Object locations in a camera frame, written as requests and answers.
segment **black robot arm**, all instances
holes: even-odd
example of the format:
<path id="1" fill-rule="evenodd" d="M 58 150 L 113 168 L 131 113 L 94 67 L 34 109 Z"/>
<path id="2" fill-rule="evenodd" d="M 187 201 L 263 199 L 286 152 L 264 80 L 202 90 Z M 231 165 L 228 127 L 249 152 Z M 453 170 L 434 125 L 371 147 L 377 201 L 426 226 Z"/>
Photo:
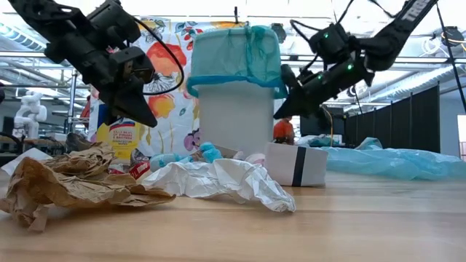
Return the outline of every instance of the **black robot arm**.
<path id="1" fill-rule="evenodd" d="M 327 65 L 333 66 L 316 74 L 304 69 L 298 82 L 289 66 L 282 65 L 286 75 L 283 80 L 290 93 L 274 118 L 309 116 L 323 102 L 336 98 L 361 80 L 371 86 L 374 72 L 388 70 L 393 65 L 408 37 L 437 2 L 406 1 L 396 18 L 372 38 L 349 36 L 340 23 L 319 30 L 307 41 L 315 55 L 322 58 L 324 69 Z"/>
<path id="2" fill-rule="evenodd" d="M 99 91 L 112 116 L 157 125 L 143 96 L 143 85 L 152 80 L 154 67 L 141 49 L 125 44 L 136 41 L 141 32 L 118 0 L 106 0 L 88 16 L 53 0 L 9 2 L 49 42 L 45 55 L 55 63 L 67 60 L 73 65 L 83 82 Z"/>

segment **crumpled paper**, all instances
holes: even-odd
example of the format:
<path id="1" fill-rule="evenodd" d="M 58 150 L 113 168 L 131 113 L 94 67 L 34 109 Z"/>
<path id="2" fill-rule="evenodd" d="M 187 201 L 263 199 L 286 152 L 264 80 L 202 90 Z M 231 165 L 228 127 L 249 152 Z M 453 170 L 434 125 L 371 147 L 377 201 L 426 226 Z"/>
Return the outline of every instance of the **crumpled paper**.
<path id="1" fill-rule="evenodd" d="M 175 196 L 136 184 L 129 175 L 109 175 L 114 152 L 107 144 L 40 162 L 25 157 L 13 173 L 0 210 L 32 231 L 43 231 L 51 204 L 58 207 L 141 207 L 171 202 Z"/>
<path id="2" fill-rule="evenodd" d="M 237 202 L 260 201 L 276 212 L 296 210 L 294 198 L 259 164 L 235 159 L 217 159 L 212 164 L 174 162 L 141 182 L 169 194 L 209 198 L 228 194 Z"/>
<path id="3" fill-rule="evenodd" d="M 21 160 L 23 160 L 25 157 L 29 156 L 30 158 L 37 159 L 37 160 L 45 160 L 45 159 L 51 159 L 52 157 L 49 156 L 48 154 L 40 151 L 37 148 L 31 148 L 27 150 L 26 152 L 22 153 L 19 155 L 17 158 L 13 159 L 12 161 L 6 163 L 3 167 L 1 167 L 9 176 L 13 175 L 13 172 L 15 171 L 16 167 L 20 164 Z"/>

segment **crumpled brown paper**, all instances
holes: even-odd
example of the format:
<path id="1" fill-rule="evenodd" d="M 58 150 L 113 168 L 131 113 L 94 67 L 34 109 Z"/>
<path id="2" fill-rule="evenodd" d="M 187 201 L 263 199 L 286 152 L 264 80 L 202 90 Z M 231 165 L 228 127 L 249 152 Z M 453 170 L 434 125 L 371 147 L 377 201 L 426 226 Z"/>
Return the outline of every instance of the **crumpled brown paper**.
<path id="1" fill-rule="evenodd" d="M 158 188 L 136 184 L 129 175 L 109 175 L 114 158 L 111 147 L 92 148 L 57 156 L 43 162 L 26 157 L 10 179 L 0 210 L 32 231 L 43 231 L 51 204 L 58 207 L 142 207 L 171 202 L 172 196 Z"/>

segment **white wall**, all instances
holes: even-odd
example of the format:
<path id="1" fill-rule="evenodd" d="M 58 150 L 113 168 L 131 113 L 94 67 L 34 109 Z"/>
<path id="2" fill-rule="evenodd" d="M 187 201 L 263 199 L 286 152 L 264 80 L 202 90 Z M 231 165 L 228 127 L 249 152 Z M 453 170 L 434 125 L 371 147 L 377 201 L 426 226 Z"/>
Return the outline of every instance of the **white wall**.
<path id="1" fill-rule="evenodd" d="M 459 157 L 458 115 L 465 110 L 460 99 L 440 96 L 441 153 Z"/>

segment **wooden table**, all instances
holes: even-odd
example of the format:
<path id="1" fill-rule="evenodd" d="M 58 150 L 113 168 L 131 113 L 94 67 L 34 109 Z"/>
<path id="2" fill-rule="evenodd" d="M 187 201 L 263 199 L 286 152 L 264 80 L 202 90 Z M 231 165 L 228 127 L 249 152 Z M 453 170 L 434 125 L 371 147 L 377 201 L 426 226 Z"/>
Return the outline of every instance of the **wooden table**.
<path id="1" fill-rule="evenodd" d="M 287 188 L 298 211 L 180 197 L 54 215 L 31 234 L 0 215 L 0 261 L 466 261 L 466 184 L 328 173 Z"/>

